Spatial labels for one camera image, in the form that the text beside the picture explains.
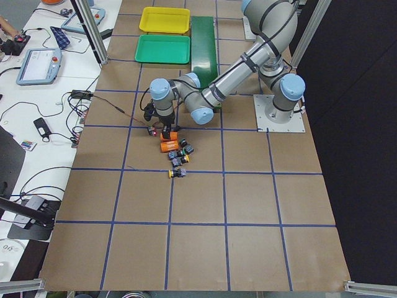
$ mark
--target monitor stand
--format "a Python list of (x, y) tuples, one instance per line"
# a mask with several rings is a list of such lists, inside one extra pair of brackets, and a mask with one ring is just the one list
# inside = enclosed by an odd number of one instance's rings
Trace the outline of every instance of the monitor stand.
[[(61, 202), (47, 201), (47, 204), (51, 209), (57, 211), (60, 208)], [(45, 241), (50, 238), (51, 232), (52, 228), (45, 228), (40, 225), (33, 224), (30, 228), (26, 229), (12, 224), (7, 237), (10, 239)]]

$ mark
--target tiled table surface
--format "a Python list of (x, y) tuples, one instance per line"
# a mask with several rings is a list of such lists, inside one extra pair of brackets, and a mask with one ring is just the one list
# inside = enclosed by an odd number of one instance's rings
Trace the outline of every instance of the tiled table surface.
[[(152, 5), (214, 16), (221, 72), (252, 44), (241, 1), (124, 0), (96, 95), (137, 119), (151, 80), (190, 69), (133, 60)], [(252, 75), (203, 127), (180, 107), (179, 137), (195, 151), (179, 179), (168, 178), (158, 138), (94, 99), (41, 273), (46, 288), (342, 291), (349, 272), (308, 122), (306, 133), (256, 132), (252, 95), (266, 92)]]

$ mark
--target metal post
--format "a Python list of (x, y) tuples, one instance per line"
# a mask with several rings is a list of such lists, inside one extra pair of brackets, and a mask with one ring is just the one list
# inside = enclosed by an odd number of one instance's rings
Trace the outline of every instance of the metal post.
[(33, 279), (31, 281), (0, 282), (0, 295), (42, 289), (44, 289), (44, 282), (42, 279)]
[(81, 26), (87, 35), (97, 62), (102, 65), (107, 64), (109, 57), (107, 56), (104, 42), (100, 36), (98, 26), (95, 24), (95, 20), (92, 16), (91, 8), (88, 6), (87, 0), (71, 0), (70, 2), (72, 3)]
[(397, 298), (397, 286), (384, 286), (380, 284), (360, 284), (354, 281), (346, 281), (344, 285), (346, 292)]
[(306, 49), (308, 48), (308, 45), (311, 42), (314, 33), (316, 33), (316, 30), (321, 20), (323, 19), (325, 12), (327, 11), (331, 1), (332, 0), (318, 1), (317, 6), (313, 11), (313, 15), (311, 16), (309, 23), (306, 26), (306, 29), (298, 43), (297, 49), (295, 50), (295, 53), (292, 56), (291, 65), (293, 70), (298, 68), (298, 64), (302, 59), (303, 55), (305, 54)]

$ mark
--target green tray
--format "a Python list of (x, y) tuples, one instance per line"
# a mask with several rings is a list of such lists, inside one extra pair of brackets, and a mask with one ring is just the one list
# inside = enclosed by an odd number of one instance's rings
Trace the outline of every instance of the green tray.
[(141, 63), (187, 64), (190, 61), (190, 37), (141, 35), (135, 60)]

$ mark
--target power adapter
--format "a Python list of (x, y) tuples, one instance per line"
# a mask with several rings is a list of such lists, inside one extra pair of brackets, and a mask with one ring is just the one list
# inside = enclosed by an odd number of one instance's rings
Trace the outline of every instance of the power adapter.
[(90, 100), (90, 98), (93, 96), (94, 94), (91, 91), (88, 90), (72, 90), (70, 97), (72, 97), (73, 99), (77, 98), (77, 99), (88, 99)]

